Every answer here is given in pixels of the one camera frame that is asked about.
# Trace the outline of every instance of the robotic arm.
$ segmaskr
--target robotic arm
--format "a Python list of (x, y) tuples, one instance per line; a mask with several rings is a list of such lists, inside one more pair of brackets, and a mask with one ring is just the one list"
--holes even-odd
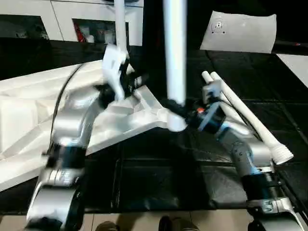
[(130, 96), (143, 84), (127, 75), (125, 52), (108, 45), (103, 58), (107, 83), (72, 91), (53, 124), (48, 161), (36, 185), (28, 213), (27, 230), (81, 228), (84, 215), (85, 155), (95, 118), (109, 103)]
[(254, 217), (249, 231), (303, 231), (290, 199), (275, 173), (269, 148), (247, 127), (220, 107), (220, 82), (203, 87), (203, 100), (185, 107), (168, 101), (167, 108), (185, 118), (188, 126), (213, 134), (230, 153)]

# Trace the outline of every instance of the white plastic rod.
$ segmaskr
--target white plastic rod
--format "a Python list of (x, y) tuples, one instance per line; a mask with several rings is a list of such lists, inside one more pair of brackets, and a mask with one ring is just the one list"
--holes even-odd
[[(202, 77), (205, 80), (206, 83), (210, 83), (213, 80), (213, 78), (210, 76), (210, 74), (207, 71), (202, 72)], [(227, 99), (227, 97), (221, 93), (220, 94), (220, 99), (222, 99), (223, 101), (230, 103), (229, 100)], [(240, 117), (240, 115), (231, 107), (225, 105), (224, 103), (220, 103), (221, 109), (223, 110), (223, 112), (228, 116), (231, 117), (235, 120), (237, 120), (240, 123), (244, 123), (244, 121), (242, 120), (242, 118)]]
[[(167, 96), (181, 105), (186, 98), (186, 8), (187, 0), (164, 0)], [(168, 115), (169, 130), (185, 128), (183, 118), (174, 113)]]
[(270, 148), (272, 153), (273, 161), (280, 165), (293, 158), (293, 154), (290, 150), (283, 144), (281, 144), (271, 132), (262, 124), (262, 122), (253, 114), (250, 109), (243, 103), (243, 101), (232, 91), (232, 89), (221, 79), (221, 77), (216, 73), (212, 72), (211, 77), (214, 80), (220, 80), (222, 91), (231, 102), (231, 104), (239, 110), (254, 126), (260, 135), (263, 142)]
[(124, 0), (115, 0), (115, 13), (116, 45), (127, 54)]

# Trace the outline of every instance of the cabinet door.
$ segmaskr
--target cabinet door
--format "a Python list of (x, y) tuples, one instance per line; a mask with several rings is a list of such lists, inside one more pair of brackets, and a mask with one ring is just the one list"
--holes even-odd
[(50, 1), (0, 1), (0, 37), (63, 40)]
[[(115, 43), (113, 5), (52, 1), (65, 41)], [(129, 45), (142, 45), (142, 7), (125, 7)]]

